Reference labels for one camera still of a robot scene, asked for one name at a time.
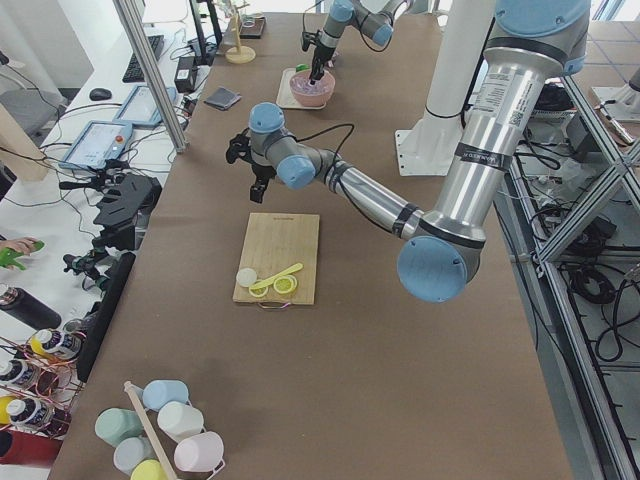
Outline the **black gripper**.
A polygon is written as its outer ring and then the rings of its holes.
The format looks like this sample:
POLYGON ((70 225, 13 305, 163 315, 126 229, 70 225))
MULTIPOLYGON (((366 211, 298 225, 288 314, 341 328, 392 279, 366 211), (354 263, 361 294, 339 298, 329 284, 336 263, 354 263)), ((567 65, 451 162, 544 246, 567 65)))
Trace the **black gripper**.
POLYGON ((248 128, 242 130, 229 141, 225 158, 228 164, 233 164, 237 160, 243 160, 251 166, 256 176, 256 182, 250 187, 250 200, 254 203, 262 203, 264 194, 271 180, 275 177, 276 172, 273 167, 263 166, 253 159, 248 128))
POLYGON ((307 52, 309 48, 314 47, 313 58, 311 62, 311 73, 309 83, 315 85, 325 75, 325 64, 330 61, 335 51, 335 37, 328 34, 324 29, 317 30, 315 33, 303 31, 301 34, 301 48, 307 52))

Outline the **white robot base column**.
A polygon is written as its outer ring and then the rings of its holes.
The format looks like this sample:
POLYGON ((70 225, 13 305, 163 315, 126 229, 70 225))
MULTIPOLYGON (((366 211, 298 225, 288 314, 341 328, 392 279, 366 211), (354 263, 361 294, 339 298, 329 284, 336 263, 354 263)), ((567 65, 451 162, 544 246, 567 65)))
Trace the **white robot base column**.
POLYGON ((410 130, 396 132, 402 176, 444 176, 461 140, 462 114, 495 12, 494 1, 454 1, 425 103, 410 130))

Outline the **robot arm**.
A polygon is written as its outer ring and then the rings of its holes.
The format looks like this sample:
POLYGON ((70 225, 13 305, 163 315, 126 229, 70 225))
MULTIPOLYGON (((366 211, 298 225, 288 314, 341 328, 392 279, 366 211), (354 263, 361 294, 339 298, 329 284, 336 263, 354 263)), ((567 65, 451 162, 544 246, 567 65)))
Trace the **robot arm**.
POLYGON ((427 302, 459 295, 478 270, 484 220, 545 81, 582 67, 589 5, 501 1, 494 18, 484 50, 488 71, 432 210, 420 210, 338 153, 298 142, 283 111, 269 102, 252 108, 247 128, 226 153, 228 162, 252 167, 251 199, 260 202, 275 177, 292 189, 319 180, 404 240, 397 272, 407 291, 427 302))
POLYGON ((307 52, 314 46, 309 84, 315 85, 325 75, 340 39, 348 27, 356 29, 365 45, 374 52, 384 51, 394 33, 394 24, 403 14, 433 13, 438 1, 387 1, 374 12, 361 1, 334 1, 324 25, 315 32, 306 29, 302 17, 301 48, 307 52))

